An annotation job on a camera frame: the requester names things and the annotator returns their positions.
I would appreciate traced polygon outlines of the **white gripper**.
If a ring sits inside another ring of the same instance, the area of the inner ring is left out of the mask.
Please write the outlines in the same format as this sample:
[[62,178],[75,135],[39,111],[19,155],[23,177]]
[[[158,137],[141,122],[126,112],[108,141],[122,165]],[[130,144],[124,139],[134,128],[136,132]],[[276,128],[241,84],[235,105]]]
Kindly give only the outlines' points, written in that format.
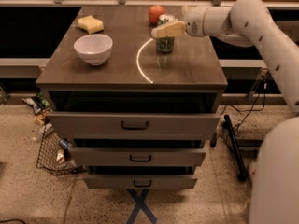
[[205,7],[184,7],[183,21],[170,21],[151,31],[154,38],[180,37],[187,32],[190,36],[204,37]]

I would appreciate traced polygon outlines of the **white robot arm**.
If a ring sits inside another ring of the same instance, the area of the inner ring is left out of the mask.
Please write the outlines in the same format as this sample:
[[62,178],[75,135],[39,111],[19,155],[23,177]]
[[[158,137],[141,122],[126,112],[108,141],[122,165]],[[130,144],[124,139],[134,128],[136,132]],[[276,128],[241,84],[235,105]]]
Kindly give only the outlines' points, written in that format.
[[[299,113],[299,47],[273,21],[261,0],[228,7],[194,7],[184,20],[154,28],[155,38],[212,36],[255,47],[291,112]],[[249,224],[299,224],[299,118],[281,122],[264,138],[255,162]]]

